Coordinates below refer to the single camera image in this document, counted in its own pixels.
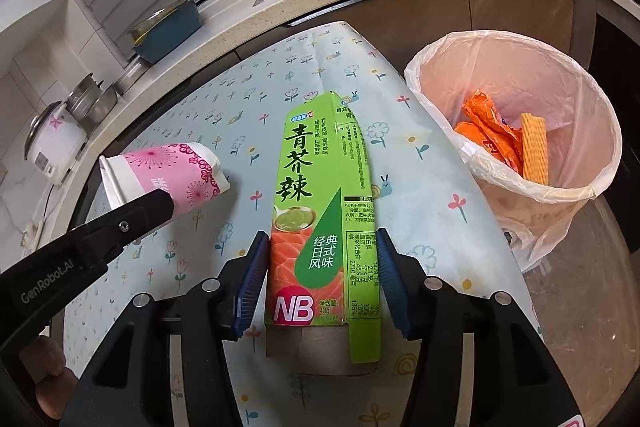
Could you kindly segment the person left hand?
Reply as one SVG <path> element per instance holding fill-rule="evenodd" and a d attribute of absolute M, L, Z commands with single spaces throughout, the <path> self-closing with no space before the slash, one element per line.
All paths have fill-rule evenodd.
<path fill-rule="evenodd" d="M 61 419 L 78 383 L 62 348 L 40 335 L 21 351 L 20 358 L 36 384 L 40 409 L 50 418 Z"/>

